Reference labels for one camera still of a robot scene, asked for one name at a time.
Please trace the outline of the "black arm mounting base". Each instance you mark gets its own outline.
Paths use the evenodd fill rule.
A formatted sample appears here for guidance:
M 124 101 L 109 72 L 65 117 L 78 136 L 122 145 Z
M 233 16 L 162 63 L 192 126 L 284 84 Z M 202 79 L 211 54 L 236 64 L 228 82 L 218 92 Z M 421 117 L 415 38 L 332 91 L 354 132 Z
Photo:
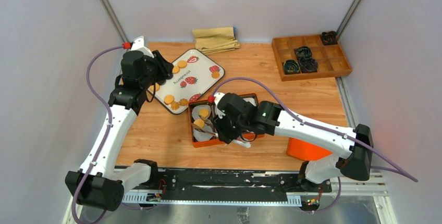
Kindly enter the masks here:
M 300 182 L 296 171 L 162 168 L 156 183 L 141 184 L 127 196 L 139 203 L 283 204 L 331 191 L 329 180 Z

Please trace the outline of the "orange compartment cookie box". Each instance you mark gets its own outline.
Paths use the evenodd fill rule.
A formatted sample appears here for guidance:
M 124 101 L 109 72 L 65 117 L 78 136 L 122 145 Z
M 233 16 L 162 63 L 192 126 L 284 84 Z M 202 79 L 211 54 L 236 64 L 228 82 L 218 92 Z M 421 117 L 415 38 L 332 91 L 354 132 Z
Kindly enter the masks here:
M 217 130 L 213 125 L 215 115 L 216 109 L 207 99 L 189 104 L 191 142 L 193 147 L 200 148 L 214 145 L 227 145 L 218 139 Z

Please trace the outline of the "white strawberry tray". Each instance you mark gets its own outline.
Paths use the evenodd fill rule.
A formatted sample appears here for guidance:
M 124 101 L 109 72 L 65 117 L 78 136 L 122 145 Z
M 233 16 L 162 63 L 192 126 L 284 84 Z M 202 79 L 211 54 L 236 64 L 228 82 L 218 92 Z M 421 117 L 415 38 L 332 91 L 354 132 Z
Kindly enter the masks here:
M 207 57 L 197 49 L 189 49 L 172 62 L 174 66 L 180 60 L 185 60 L 187 66 L 180 69 L 179 73 L 173 74 L 170 80 L 160 85 L 155 92 L 155 99 L 158 100 L 171 114 L 179 115 L 187 110 L 187 106 L 180 106 L 178 110 L 172 110 L 164 103 L 166 95 L 173 95 L 175 102 L 185 98 L 190 102 L 197 101 L 202 95 L 209 91 L 218 81 L 225 76 L 225 69 L 215 61 Z M 219 71 L 221 76 L 218 79 L 211 77 L 213 71 Z

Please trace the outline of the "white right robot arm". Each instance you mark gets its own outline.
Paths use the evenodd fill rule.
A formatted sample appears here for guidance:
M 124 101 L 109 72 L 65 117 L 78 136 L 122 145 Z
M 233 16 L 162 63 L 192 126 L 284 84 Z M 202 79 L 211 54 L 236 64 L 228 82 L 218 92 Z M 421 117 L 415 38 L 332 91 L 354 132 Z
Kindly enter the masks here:
M 209 97 L 215 109 L 213 125 L 218 139 L 226 144 L 250 133 L 277 135 L 298 139 L 331 152 L 316 161 L 302 163 L 298 186 L 312 191 L 318 184 L 344 176 L 357 181 L 370 178 L 373 147 L 370 128 L 339 127 L 297 115 L 281 104 L 262 101 L 253 105 L 234 93 L 216 93 Z

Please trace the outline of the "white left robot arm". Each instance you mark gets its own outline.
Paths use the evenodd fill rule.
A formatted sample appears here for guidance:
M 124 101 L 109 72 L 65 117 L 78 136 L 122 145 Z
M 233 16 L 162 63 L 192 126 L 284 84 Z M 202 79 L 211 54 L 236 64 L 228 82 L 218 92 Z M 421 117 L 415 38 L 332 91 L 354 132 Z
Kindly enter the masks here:
M 129 128 L 148 100 L 148 88 L 173 76 L 172 63 L 158 50 L 128 51 L 120 65 L 122 73 L 104 102 L 107 114 L 96 142 L 78 171 L 69 171 L 65 177 L 75 203 L 106 211 L 115 211 L 124 194 L 139 184 L 147 189 L 159 184 L 154 161 L 137 159 L 120 172 L 114 172 L 114 167 Z

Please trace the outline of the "orange box lid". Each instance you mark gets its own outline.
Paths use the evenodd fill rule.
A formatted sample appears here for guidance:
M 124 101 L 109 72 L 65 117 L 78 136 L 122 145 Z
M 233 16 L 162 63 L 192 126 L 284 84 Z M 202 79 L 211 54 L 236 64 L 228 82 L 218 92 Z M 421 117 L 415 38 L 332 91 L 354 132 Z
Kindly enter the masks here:
M 315 161 L 331 155 L 332 152 L 305 141 L 290 138 L 286 154 L 304 161 Z

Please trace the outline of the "swirl yellow cookie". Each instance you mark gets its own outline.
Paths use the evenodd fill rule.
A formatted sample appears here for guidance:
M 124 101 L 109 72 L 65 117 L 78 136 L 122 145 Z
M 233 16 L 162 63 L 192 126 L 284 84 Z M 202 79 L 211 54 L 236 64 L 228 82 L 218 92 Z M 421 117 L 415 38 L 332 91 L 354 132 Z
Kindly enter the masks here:
M 213 71 L 211 73 L 211 77 L 214 79 L 218 79 L 221 76 L 221 73 L 219 71 Z

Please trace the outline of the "metal tongs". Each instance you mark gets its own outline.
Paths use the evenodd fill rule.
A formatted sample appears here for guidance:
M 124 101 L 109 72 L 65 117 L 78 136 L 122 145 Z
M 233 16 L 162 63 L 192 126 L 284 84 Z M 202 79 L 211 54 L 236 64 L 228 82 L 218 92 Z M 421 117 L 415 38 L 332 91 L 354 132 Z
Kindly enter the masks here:
M 257 135 L 247 131 L 240 131 L 239 127 L 232 124 L 231 120 L 226 117 L 220 118 L 215 116 L 213 118 L 213 125 L 218 133 L 218 139 L 226 144 L 236 143 L 246 148 L 251 147 Z

